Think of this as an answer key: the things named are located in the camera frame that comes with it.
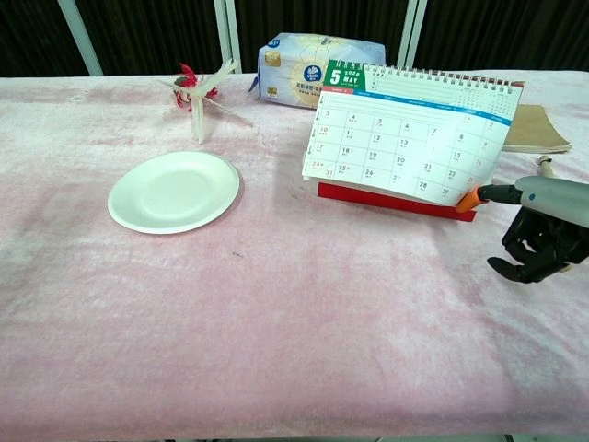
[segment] printed number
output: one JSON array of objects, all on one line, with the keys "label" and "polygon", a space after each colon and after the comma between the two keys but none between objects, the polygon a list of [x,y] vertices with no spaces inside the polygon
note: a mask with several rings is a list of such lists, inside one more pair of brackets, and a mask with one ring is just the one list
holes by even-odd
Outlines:
[{"label": "printed number", "polygon": [[340,83],[340,74],[340,69],[334,69],[333,71],[331,71],[331,78],[329,79],[329,82],[332,85],[337,85],[338,83]]}]

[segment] black curtain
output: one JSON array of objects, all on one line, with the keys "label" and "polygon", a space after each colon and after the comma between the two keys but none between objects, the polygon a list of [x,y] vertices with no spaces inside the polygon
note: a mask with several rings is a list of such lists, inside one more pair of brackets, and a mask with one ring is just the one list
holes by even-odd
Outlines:
[{"label": "black curtain", "polygon": [[429,0],[414,65],[589,70],[587,0]]},{"label": "black curtain", "polygon": [[0,2],[0,76],[87,76],[56,0]]},{"label": "black curtain", "polygon": [[258,50],[280,32],[301,32],[384,43],[395,64],[407,0],[236,0],[244,72],[257,70]]},{"label": "black curtain", "polygon": [[222,57],[213,0],[76,0],[106,76],[212,73]]}]

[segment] orange pen tip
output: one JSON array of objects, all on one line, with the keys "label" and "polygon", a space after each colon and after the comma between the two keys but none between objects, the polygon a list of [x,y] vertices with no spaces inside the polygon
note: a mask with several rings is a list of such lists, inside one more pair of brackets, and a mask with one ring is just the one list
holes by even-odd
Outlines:
[{"label": "orange pen tip", "polygon": [[472,191],[462,197],[462,199],[456,205],[456,211],[460,214],[468,212],[470,209],[474,209],[479,204],[486,203],[479,198],[479,188],[475,187]]}]

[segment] brown notebook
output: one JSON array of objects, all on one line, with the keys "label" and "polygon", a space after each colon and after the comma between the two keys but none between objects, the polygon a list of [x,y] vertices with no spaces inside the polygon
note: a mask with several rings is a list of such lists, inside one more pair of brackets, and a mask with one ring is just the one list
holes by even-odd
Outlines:
[{"label": "brown notebook", "polygon": [[554,129],[542,106],[517,106],[503,151],[545,154],[567,152],[570,149],[571,144]]}]

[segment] red calendar base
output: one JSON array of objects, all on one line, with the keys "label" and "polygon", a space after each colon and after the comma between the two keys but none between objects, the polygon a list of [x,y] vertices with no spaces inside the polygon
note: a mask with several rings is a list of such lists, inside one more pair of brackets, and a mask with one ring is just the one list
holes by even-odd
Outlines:
[{"label": "red calendar base", "polygon": [[317,195],[323,198],[348,201],[351,203],[375,205],[377,207],[385,207],[387,209],[404,210],[406,212],[413,212],[414,214],[441,216],[443,218],[457,219],[459,221],[470,222],[477,214],[472,210],[465,212],[464,214],[460,214],[454,207],[418,203],[416,201],[404,200],[402,198],[383,195],[380,193],[336,186],[335,184],[329,184],[326,182],[320,182],[318,184]]}]

